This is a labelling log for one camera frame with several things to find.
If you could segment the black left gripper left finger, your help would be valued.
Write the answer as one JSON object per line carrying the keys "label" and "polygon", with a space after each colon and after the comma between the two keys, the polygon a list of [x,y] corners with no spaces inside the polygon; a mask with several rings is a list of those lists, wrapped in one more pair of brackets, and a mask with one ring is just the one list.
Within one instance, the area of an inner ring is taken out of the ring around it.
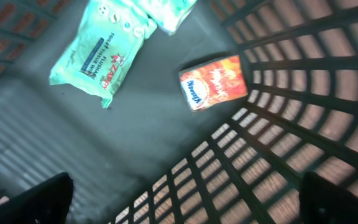
{"label": "black left gripper left finger", "polygon": [[65,223],[73,193],[73,179],[59,173],[1,204],[0,224]]}

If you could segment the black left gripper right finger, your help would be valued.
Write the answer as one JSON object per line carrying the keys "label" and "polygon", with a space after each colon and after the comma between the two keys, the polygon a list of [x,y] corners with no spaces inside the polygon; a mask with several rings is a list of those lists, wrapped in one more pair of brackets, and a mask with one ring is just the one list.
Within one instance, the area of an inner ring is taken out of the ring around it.
{"label": "black left gripper right finger", "polygon": [[358,197],[307,172],[299,189],[300,217],[307,224],[358,224]]}

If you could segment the orange Kleenex tissue pack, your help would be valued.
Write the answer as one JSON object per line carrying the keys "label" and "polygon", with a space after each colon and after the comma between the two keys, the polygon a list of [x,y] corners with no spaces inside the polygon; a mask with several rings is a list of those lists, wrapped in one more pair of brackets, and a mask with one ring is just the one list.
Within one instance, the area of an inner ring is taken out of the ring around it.
{"label": "orange Kleenex tissue pack", "polygon": [[239,55],[216,58],[180,71],[180,85],[192,111],[248,95]]}

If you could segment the teal flushable wipes pack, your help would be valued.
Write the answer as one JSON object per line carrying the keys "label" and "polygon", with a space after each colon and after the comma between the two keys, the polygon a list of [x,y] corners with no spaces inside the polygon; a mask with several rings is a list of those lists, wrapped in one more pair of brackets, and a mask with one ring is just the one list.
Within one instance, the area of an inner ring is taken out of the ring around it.
{"label": "teal flushable wipes pack", "polygon": [[53,66],[51,85],[71,84],[107,108],[157,24],[132,1],[90,0],[78,32]]}

